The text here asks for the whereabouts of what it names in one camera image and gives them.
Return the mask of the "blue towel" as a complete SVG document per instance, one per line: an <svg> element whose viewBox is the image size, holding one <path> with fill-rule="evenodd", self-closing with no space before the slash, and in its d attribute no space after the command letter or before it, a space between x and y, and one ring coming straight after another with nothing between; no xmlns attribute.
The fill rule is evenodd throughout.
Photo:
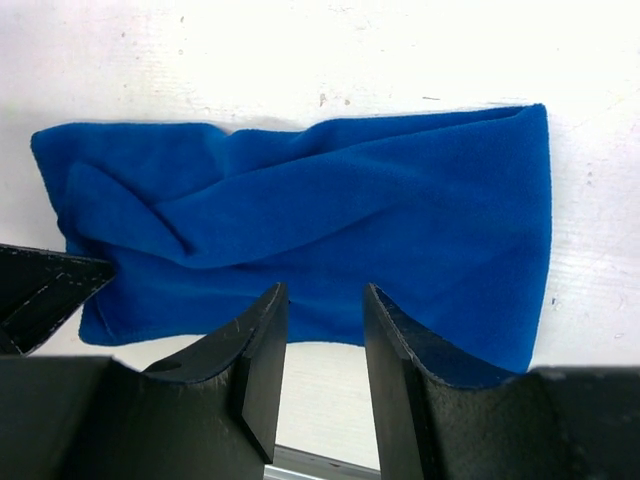
<svg viewBox="0 0 640 480"><path fill-rule="evenodd" d="M283 282L291 341L360 345L373 283L464 351L530 364L552 237L541 104L300 132L69 123L31 150L67 250L116 271L86 343L206 334Z"/></svg>

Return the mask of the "aluminium mounting rail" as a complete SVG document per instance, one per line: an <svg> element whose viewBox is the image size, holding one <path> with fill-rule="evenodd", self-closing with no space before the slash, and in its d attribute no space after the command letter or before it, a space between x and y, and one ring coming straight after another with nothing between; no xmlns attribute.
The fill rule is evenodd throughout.
<svg viewBox="0 0 640 480"><path fill-rule="evenodd" d="M380 480L379 470L277 445L264 478L272 480Z"/></svg>

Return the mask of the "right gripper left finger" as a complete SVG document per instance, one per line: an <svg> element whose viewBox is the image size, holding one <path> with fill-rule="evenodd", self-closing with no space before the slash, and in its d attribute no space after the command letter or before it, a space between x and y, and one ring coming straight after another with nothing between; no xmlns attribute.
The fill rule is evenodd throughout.
<svg viewBox="0 0 640 480"><path fill-rule="evenodd" d="M142 371L108 357L3 357L2 477L262 478L275 452L288 309L278 283Z"/></svg>

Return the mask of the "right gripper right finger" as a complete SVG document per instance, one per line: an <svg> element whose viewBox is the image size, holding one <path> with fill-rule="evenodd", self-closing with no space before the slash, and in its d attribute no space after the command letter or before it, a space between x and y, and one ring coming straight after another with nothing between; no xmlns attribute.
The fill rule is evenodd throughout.
<svg viewBox="0 0 640 480"><path fill-rule="evenodd" d="M516 374L363 295L365 351L385 479L635 479L639 371Z"/></svg>

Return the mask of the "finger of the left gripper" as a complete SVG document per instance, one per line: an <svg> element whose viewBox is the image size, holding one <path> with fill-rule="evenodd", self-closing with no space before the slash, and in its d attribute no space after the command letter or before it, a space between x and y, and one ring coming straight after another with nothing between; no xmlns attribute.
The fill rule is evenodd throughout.
<svg viewBox="0 0 640 480"><path fill-rule="evenodd" d="M115 277L104 260L1 246L1 354L29 355Z"/></svg>

